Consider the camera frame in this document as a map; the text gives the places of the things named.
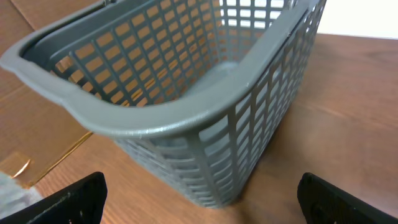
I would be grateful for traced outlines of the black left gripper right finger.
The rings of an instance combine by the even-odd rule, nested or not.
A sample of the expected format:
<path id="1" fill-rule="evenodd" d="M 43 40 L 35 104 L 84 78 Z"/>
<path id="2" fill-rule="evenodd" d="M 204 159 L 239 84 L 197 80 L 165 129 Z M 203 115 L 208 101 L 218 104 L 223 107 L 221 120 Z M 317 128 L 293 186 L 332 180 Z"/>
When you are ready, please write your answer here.
<path id="1" fill-rule="evenodd" d="M 303 174 L 297 198 L 307 223 L 397 224 L 396 217 L 310 172 Z"/>

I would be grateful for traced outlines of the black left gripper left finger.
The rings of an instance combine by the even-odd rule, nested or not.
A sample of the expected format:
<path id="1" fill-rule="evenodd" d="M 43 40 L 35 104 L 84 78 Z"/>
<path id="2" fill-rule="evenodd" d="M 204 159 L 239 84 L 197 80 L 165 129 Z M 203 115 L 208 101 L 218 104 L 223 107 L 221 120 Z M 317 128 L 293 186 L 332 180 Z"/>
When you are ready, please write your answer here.
<path id="1" fill-rule="evenodd" d="M 100 224 L 106 197 L 102 172 L 94 172 L 43 200 L 1 219 L 2 224 Z"/>

